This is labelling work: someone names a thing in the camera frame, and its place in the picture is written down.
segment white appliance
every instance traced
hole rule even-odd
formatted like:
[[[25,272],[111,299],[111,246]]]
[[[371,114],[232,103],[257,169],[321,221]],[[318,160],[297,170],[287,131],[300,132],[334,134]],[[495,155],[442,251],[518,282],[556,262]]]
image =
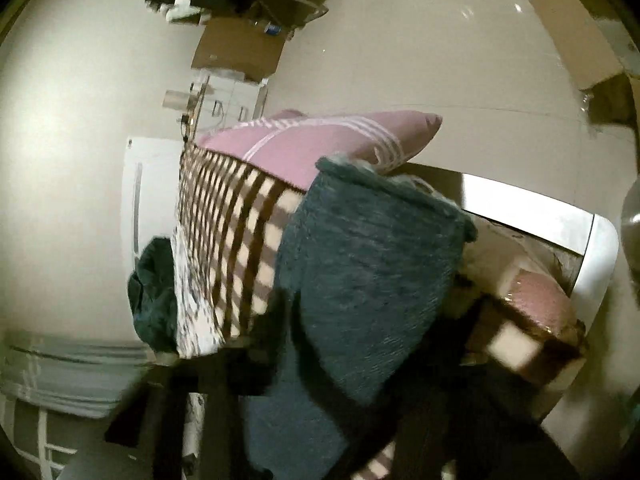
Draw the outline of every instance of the white appliance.
[[[120,237],[126,278],[154,236],[170,237],[175,226],[180,140],[127,139],[122,173]]]

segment white cabinet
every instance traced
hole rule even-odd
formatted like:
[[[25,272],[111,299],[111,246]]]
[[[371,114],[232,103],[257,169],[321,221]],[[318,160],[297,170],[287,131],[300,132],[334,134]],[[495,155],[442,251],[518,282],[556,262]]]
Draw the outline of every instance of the white cabinet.
[[[198,116],[196,135],[206,130],[221,130],[262,116],[267,97],[267,82],[238,81],[209,75],[209,83]]]
[[[125,279],[154,236],[170,237],[175,226],[181,140],[127,139],[122,171],[120,237]]]

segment white dresser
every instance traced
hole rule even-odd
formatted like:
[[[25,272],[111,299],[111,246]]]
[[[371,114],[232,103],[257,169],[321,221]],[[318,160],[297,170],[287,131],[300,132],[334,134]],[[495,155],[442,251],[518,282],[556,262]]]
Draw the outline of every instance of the white dresser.
[[[229,128],[262,116],[267,97],[267,79],[260,83],[238,81],[201,71],[192,93],[200,90],[203,78],[209,77],[202,108],[198,117],[196,135],[208,129]]]

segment white furniture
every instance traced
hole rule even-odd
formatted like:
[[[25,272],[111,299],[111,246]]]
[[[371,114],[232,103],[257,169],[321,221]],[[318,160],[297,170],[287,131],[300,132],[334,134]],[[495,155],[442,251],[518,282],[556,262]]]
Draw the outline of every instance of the white furniture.
[[[175,225],[180,140],[131,137],[122,172],[120,237],[126,279],[154,236],[170,237]]]
[[[452,174],[457,196],[438,186],[439,175]],[[466,173],[425,168],[435,189],[462,209],[551,242],[582,257],[570,298],[587,331],[593,324],[618,257],[618,232],[600,215],[554,198]]]
[[[196,135],[204,130],[229,128],[261,117],[267,82],[267,79],[260,83],[238,81],[201,71],[198,82],[191,89],[192,93],[197,93],[202,84],[207,85],[196,119]]]

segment dark teal blanket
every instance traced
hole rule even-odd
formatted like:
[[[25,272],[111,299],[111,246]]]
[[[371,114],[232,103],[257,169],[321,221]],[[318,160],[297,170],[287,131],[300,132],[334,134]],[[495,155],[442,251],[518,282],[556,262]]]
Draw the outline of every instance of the dark teal blanket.
[[[138,337],[156,352],[174,352],[178,307],[168,238],[153,238],[145,247],[129,278],[127,294]]]
[[[436,318],[462,248],[457,206],[407,180],[321,158],[284,230],[269,309],[286,312],[273,385],[247,397],[246,446],[275,480],[321,479]]]

